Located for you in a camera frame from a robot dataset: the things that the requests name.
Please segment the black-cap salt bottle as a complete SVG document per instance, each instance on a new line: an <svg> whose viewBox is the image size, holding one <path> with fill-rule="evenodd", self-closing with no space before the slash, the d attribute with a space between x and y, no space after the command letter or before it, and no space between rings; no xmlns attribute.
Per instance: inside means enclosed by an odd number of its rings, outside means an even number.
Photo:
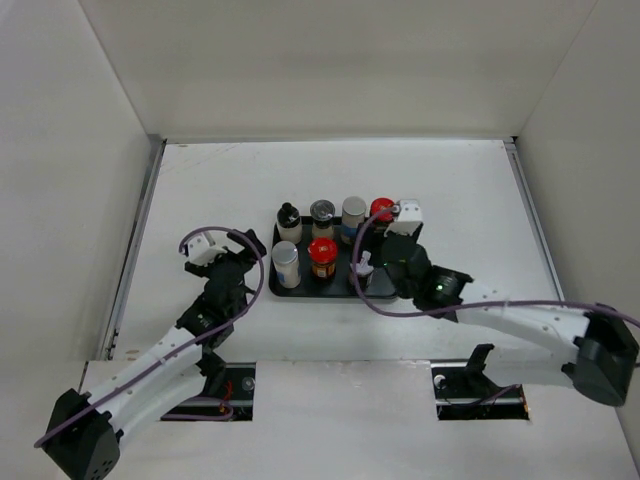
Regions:
<svg viewBox="0 0 640 480"><path fill-rule="evenodd" d="M282 241L298 244L302 240L303 227L299 210L290 202L281 205L276 215L277 230Z"/></svg>

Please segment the silver-lid white granule jar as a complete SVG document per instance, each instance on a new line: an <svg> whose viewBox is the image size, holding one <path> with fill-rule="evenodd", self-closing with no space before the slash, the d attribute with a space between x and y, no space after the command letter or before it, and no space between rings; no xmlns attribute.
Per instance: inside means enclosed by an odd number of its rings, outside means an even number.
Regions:
<svg viewBox="0 0 640 480"><path fill-rule="evenodd" d="M297 246L290 241L279 241L272 248L271 258L279 284L286 289L296 288L301 283Z"/></svg>

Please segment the white-lid small jar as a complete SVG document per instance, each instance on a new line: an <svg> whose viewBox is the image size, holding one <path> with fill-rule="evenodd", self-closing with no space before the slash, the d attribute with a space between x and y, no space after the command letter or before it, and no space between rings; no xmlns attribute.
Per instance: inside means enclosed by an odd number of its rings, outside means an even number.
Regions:
<svg viewBox="0 0 640 480"><path fill-rule="evenodd" d="M371 284L374 270L375 268L371 264L371 252L363 250L359 254L358 261L349 264L348 283L350 290L357 294L357 287L359 287L362 292L365 292Z"/></svg>

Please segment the red-lid chili sauce jar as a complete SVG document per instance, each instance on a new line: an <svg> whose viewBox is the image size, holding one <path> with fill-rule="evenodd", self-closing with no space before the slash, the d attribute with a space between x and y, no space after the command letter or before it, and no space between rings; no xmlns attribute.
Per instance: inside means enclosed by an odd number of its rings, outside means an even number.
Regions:
<svg viewBox="0 0 640 480"><path fill-rule="evenodd" d="M380 213L372 223L374 233L378 236L385 237L389 226L394 222L398 212L399 206L392 199L387 197L374 199L370 205L369 216L372 217Z"/></svg>

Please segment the blue-label silver-lid bead jar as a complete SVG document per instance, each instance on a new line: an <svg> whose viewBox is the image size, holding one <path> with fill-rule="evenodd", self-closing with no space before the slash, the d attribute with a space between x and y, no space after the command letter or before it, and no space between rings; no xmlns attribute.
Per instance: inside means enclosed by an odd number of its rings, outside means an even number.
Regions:
<svg viewBox="0 0 640 480"><path fill-rule="evenodd" d="M350 196L342 203L340 236L345 244L352 244L358 227L364 222L367 203L359 196Z"/></svg>

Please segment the clear-cap salt grinder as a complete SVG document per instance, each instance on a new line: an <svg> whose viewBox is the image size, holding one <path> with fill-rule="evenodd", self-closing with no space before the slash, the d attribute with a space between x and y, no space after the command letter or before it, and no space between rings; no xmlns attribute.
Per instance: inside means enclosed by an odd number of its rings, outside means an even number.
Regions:
<svg viewBox="0 0 640 480"><path fill-rule="evenodd" d="M333 220L335 217L334 204L326 199L314 201L310 206L312 218L312 238L334 238Z"/></svg>

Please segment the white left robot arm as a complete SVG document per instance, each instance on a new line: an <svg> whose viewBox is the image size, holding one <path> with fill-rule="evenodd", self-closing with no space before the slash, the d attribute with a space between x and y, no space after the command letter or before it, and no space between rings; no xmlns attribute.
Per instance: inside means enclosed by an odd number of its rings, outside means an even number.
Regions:
<svg viewBox="0 0 640 480"><path fill-rule="evenodd" d="M56 401L45 434L34 446L71 479L103 479L134 435L196 396L210 399L224 387L224 361L216 349L233 333L261 293L245 276L265 268L266 247L253 230L226 229L238 252L216 247L210 228L179 244L185 270L205 279L202 293L167 333L137 360L98 387L70 389Z"/></svg>

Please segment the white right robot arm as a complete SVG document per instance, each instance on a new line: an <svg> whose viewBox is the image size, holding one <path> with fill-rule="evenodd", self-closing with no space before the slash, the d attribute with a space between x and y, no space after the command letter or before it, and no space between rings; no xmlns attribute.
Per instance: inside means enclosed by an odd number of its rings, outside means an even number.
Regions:
<svg viewBox="0 0 640 480"><path fill-rule="evenodd" d="M433 264L409 236L389 236L381 257L397 293L419 314L528 342L516 349L477 346L463 373L471 393L483 396L516 383L554 385L603 405L625 404L639 344L622 313L599 304L511 300L466 273Z"/></svg>

